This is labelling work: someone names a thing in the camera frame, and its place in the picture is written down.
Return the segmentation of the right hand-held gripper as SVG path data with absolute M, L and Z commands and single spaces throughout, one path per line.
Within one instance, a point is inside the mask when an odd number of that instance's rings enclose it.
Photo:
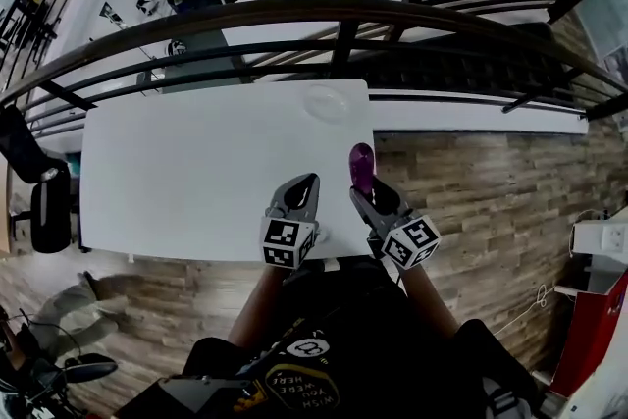
M 402 218 L 411 214 L 405 196 L 379 177 L 372 179 L 372 193 L 365 193 L 354 185 L 349 190 L 349 198 L 372 230 L 367 243 L 376 258 L 389 258 L 399 269 L 409 270 L 430 258 L 441 244 L 442 237 L 427 215 L 404 218 L 384 237 L 377 235 L 381 217 Z

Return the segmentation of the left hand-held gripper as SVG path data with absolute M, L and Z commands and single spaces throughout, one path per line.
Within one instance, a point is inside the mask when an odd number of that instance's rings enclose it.
M 296 270 L 329 238 L 317 220 L 320 178 L 297 176 L 280 185 L 261 220 L 259 246 L 266 265 Z

